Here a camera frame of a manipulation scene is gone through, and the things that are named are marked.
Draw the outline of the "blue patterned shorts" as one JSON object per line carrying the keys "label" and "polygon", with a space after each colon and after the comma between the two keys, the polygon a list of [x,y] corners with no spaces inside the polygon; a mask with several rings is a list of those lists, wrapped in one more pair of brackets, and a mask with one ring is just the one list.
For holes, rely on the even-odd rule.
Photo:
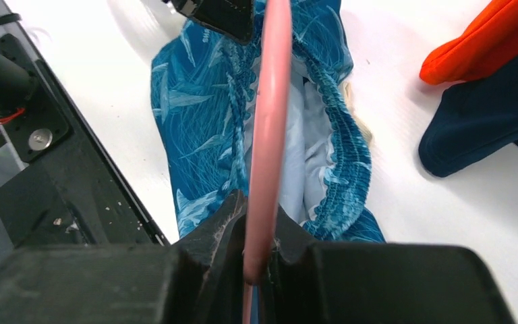
{"label": "blue patterned shorts", "polygon": [[[265,3],[247,45],[186,22],[152,61],[151,105],[180,236],[248,191]],[[340,1],[293,1],[293,62],[279,202],[320,240],[383,242],[366,208],[370,151],[345,100],[353,69]]]}

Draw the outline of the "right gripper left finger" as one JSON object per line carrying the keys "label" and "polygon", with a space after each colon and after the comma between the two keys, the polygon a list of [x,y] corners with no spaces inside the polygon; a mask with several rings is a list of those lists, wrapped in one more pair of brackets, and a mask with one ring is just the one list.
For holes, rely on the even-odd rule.
{"label": "right gripper left finger", "polygon": [[240,323],[247,199],[171,246],[40,246],[0,266],[0,323]]}

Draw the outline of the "pink hanger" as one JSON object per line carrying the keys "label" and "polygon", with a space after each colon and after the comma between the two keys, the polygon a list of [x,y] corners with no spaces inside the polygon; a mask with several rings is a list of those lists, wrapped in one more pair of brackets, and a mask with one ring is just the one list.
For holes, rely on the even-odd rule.
{"label": "pink hanger", "polygon": [[291,76],[292,18],[286,0],[267,1],[252,144],[243,250],[243,323],[252,318],[253,287],[266,271],[274,240]]}

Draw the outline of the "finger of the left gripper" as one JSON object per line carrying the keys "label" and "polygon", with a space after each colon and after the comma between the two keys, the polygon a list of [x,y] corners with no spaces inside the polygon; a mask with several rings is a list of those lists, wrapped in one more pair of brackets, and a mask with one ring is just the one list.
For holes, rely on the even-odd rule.
{"label": "finger of the left gripper", "polygon": [[253,0],[164,0],[197,24],[248,44],[254,33]]}

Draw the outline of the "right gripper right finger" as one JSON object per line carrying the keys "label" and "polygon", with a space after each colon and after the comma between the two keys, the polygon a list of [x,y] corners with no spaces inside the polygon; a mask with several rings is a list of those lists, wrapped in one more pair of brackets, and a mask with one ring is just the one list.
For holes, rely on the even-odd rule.
{"label": "right gripper right finger", "polygon": [[329,242],[280,210],[260,323],[513,323],[482,259],[447,245]]}

